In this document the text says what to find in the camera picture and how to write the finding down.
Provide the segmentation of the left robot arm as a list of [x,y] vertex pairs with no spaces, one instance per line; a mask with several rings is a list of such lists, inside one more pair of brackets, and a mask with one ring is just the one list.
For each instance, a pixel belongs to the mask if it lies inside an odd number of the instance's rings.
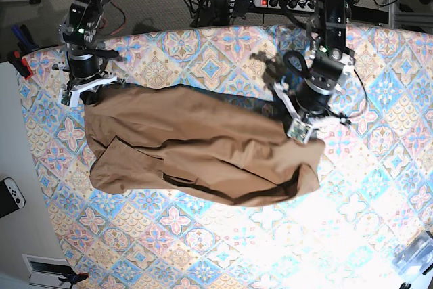
[[313,15],[298,23],[308,37],[310,58],[296,50],[288,50],[282,57],[287,73],[300,78],[300,83],[288,89],[283,77],[273,84],[272,91],[286,110],[287,128],[315,129],[334,121],[348,125],[349,117],[334,112],[329,102],[355,73],[355,54],[346,46],[350,7],[346,0],[311,1]]

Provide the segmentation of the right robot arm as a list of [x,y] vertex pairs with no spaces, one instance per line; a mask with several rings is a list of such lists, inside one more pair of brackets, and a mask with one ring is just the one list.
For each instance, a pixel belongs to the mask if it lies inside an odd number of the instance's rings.
[[58,102],[65,106],[76,107],[82,97],[90,98],[100,87],[122,81],[116,74],[106,72],[109,60],[121,58],[119,52],[97,47],[103,9],[109,2],[111,0],[74,0],[60,24],[66,61],[58,62],[57,67],[60,76],[69,73],[69,80],[62,82]]

